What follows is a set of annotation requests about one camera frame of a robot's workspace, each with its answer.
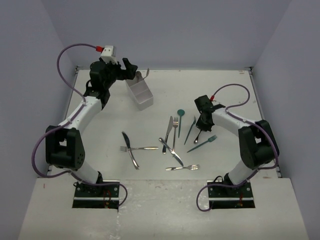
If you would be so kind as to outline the teal plastic knife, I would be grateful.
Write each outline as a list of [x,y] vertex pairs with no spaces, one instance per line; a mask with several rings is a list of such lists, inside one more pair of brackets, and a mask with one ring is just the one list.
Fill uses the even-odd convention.
[[193,127],[194,127],[195,124],[196,124],[196,116],[194,115],[194,116],[193,116],[193,122],[192,122],[192,124],[191,124],[190,127],[189,127],[189,130],[188,130],[188,132],[187,132],[187,135],[186,135],[186,138],[185,138],[185,140],[184,140],[184,144],[183,144],[183,145],[185,145],[185,144],[187,143],[187,140],[188,140],[188,138],[189,138],[189,136],[190,136],[191,130],[193,129]]

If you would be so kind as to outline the round metal ladle spoon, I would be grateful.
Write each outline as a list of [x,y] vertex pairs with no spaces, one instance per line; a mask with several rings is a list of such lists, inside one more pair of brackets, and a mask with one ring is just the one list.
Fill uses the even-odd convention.
[[143,77],[143,79],[146,79],[146,78],[149,76],[149,74],[150,74],[150,69],[147,68],[146,74],[145,74],[145,76]]

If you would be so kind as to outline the teal plastic fork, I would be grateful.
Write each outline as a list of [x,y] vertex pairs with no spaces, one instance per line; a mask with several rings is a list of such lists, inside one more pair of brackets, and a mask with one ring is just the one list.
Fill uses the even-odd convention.
[[213,135],[211,137],[209,137],[206,141],[202,142],[202,143],[199,143],[197,146],[193,147],[192,149],[188,150],[187,152],[192,152],[200,147],[202,147],[203,145],[207,144],[207,143],[211,143],[213,142],[214,140],[217,139],[217,136],[216,135]]

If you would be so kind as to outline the teal plastic spoon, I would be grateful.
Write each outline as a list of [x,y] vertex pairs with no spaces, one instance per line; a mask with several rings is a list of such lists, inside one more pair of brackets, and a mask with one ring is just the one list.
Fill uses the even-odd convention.
[[181,126],[182,126],[182,117],[185,114],[185,111],[183,109],[178,109],[177,114],[179,116],[179,122],[178,122],[178,137],[180,137],[181,134]]

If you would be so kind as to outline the crossing metal knife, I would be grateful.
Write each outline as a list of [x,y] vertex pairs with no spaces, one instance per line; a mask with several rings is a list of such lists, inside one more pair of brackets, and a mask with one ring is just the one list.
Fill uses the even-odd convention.
[[166,147],[169,150],[169,152],[171,153],[172,157],[175,158],[178,161],[178,163],[183,167],[184,164],[183,164],[181,158],[176,154],[176,152],[173,149],[171,149],[169,147],[169,145],[165,142],[165,140],[162,137],[160,137],[159,141],[163,144],[164,147]]

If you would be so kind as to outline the metal fork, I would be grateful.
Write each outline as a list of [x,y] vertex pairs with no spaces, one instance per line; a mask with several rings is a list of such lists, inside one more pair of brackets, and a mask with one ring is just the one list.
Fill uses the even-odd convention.
[[[149,146],[149,147],[131,147],[130,148],[132,151],[134,150],[157,150],[159,149],[159,147],[157,146]],[[122,151],[122,152],[128,152],[129,151],[129,148],[126,147],[126,146],[120,146],[119,147],[119,150]]]
[[175,145],[176,145],[176,130],[177,130],[177,127],[179,125],[179,119],[178,117],[174,117],[173,118],[173,143],[172,143],[172,157],[175,158],[176,157],[176,153],[175,153]]
[[166,171],[177,171],[177,170],[190,170],[190,171],[194,171],[194,170],[198,170],[200,168],[199,164],[192,164],[192,165],[188,165],[188,166],[179,166],[179,167],[167,167],[165,168]]

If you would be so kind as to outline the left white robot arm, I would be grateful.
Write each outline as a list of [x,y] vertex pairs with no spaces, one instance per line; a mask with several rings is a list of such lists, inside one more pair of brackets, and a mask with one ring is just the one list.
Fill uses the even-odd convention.
[[59,169],[70,171],[78,181],[86,184],[86,190],[97,197],[103,193],[102,174],[85,161],[82,133],[91,120],[101,112],[110,98],[110,87],[115,81],[133,80],[138,69],[127,58],[125,68],[119,62],[103,59],[90,65],[89,80],[85,85],[84,99],[72,114],[58,126],[46,129],[45,160]]

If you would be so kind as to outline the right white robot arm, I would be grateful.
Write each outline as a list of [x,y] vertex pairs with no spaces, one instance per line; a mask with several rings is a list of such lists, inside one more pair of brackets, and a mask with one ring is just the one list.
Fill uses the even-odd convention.
[[223,191],[233,197],[241,191],[241,185],[252,178],[259,170],[266,169],[271,161],[278,164],[280,154],[273,131],[268,121],[244,119],[218,103],[213,104],[207,95],[194,100],[199,118],[196,127],[210,132],[219,126],[238,137],[240,161],[223,179]]

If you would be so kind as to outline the white three-compartment container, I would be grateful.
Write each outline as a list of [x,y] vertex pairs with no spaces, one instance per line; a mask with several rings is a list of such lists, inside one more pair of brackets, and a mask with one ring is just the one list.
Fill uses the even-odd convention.
[[125,80],[128,95],[140,111],[154,104],[154,96],[142,76]]

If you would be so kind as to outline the upright metal fork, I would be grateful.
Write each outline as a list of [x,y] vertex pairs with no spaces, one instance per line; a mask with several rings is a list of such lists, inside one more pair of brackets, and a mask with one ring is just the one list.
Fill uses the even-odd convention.
[[176,157],[176,153],[175,153],[175,145],[176,145],[176,130],[177,130],[177,127],[179,125],[179,119],[178,117],[174,117],[173,118],[173,143],[172,143],[172,157],[175,158]]

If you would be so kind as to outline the long upright metal knife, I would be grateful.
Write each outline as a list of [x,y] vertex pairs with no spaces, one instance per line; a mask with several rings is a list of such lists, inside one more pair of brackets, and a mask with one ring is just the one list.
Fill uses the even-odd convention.
[[[169,118],[169,123],[168,123],[168,127],[167,127],[167,131],[166,131],[166,135],[165,135],[165,138],[164,138],[165,143],[167,143],[167,141],[168,141],[169,134],[170,134],[172,128],[173,128],[173,117],[170,116],[170,118]],[[163,153],[163,154],[166,154],[166,149],[167,149],[167,148],[166,148],[166,146],[164,145],[164,146],[162,147],[162,153]]]

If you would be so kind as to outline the left metal knife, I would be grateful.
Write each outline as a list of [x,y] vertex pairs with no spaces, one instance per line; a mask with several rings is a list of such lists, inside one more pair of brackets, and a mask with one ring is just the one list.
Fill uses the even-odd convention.
[[131,148],[131,144],[130,144],[129,137],[127,136],[127,134],[126,134],[124,131],[122,131],[121,133],[122,133],[122,135],[123,135],[123,138],[124,138],[124,141],[125,141],[127,150],[128,150],[128,152],[129,152],[130,158],[131,158],[131,160],[132,160],[132,163],[133,163],[133,165],[134,165],[134,168],[135,168],[136,170],[139,170],[139,169],[140,169],[140,166],[138,165],[138,163],[137,163],[137,161],[136,161],[136,159],[135,159],[135,157],[134,157],[134,155],[133,155],[133,153],[132,153],[132,148]]

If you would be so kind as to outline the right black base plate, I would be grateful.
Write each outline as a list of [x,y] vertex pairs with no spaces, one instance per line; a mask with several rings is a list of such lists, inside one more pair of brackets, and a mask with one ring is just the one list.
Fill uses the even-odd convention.
[[208,188],[209,207],[215,209],[253,209],[255,208],[251,183],[247,182],[239,188]]

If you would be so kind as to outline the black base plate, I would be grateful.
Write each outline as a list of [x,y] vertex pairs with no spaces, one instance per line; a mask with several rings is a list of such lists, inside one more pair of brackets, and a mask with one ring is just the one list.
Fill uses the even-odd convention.
[[239,188],[208,188],[209,207],[215,209],[253,209],[255,208],[251,183],[247,182]]
[[119,209],[119,182],[104,181],[108,186],[90,186],[75,182],[72,208],[74,209]]

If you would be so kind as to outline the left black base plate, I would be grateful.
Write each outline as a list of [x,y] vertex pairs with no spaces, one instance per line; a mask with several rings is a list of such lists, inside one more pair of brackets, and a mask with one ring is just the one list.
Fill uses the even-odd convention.
[[108,186],[90,186],[75,182],[72,208],[74,209],[119,209],[119,182],[104,181]]

